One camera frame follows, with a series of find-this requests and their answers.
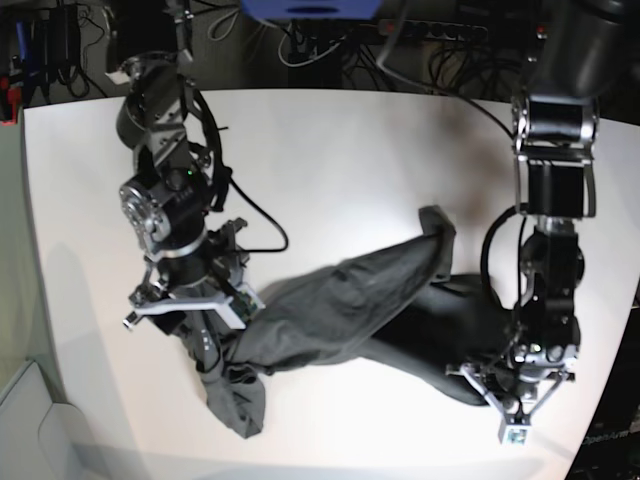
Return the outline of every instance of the dark gray cloth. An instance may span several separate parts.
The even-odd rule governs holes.
[[[491,328],[486,344],[477,346],[501,345],[503,319],[488,307],[478,308],[482,289],[473,282],[454,277],[444,284],[457,285],[454,292],[462,285],[449,307],[452,287],[432,289],[436,274],[442,278],[443,266],[449,268],[455,237],[452,225],[434,212],[427,235],[286,282],[243,332],[230,331],[215,314],[190,315],[179,336],[197,362],[211,411],[250,437],[263,426],[265,391],[258,373],[359,356],[416,374],[465,403],[484,404],[460,379],[445,376],[443,365],[475,348],[479,315],[491,317]],[[465,325],[471,325],[465,341],[473,348],[457,346],[456,329],[465,333]],[[410,338],[402,333],[405,328]],[[427,352],[420,351],[416,334]]]

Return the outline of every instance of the white table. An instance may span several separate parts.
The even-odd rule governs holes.
[[[291,237],[288,252],[253,256],[248,274],[258,290],[407,240],[420,233],[418,208],[434,203],[458,229],[454,271],[477,272],[486,229],[514,203],[506,137],[456,100],[283,90],[205,97],[218,124],[230,127],[222,140],[238,183]],[[149,322],[133,334],[121,325],[143,273],[118,198],[132,173],[131,153],[114,128],[121,103],[26,112],[33,213],[64,385],[107,447],[116,478],[564,478],[640,274],[638,128],[602,122],[598,216],[578,228],[586,258],[576,294],[578,380],[536,414],[524,448],[498,444],[494,411],[457,403],[365,360],[266,379],[264,432],[242,440],[207,410],[176,339]],[[509,121],[509,106],[487,105]],[[208,225],[240,215],[250,224],[240,234],[243,246],[279,245],[272,227],[235,194]],[[500,230],[491,252],[505,305],[515,299],[518,223]]]

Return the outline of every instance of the cloth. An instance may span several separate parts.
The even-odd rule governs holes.
[[[457,400],[484,404],[445,367],[475,349],[503,345],[504,318],[483,304],[477,277],[431,285],[448,278],[443,266],[450,268],[455,230],[439,210],[431,210],[429,225],[422,213],[427,234],[286,282],[244,331],[229,330],[211,312],[189,315],[178,335],[196,360],[209,409],[227,427],[244,438],[262,430],[259,373],[359,356],[420,376]]]

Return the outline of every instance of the wrinkled fabric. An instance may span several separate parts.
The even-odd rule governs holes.
[[[258,373],[360,356],[417,375],[457,400],[483,405],[444,368],[476,347],[503,345],[504,319],[482,303],[482,289],[473,279],[454,277],[439,289],[431,285],[450,273],[455,230],[437,209],[423,209],[421,222],[425,235],[285,282],[244,331],[229,330],[213,312],[189,314],[177,334],[196,360],[216,417],[244,438],[255,435],[265,410]],[[464,338],[458,339],[458,332]]]

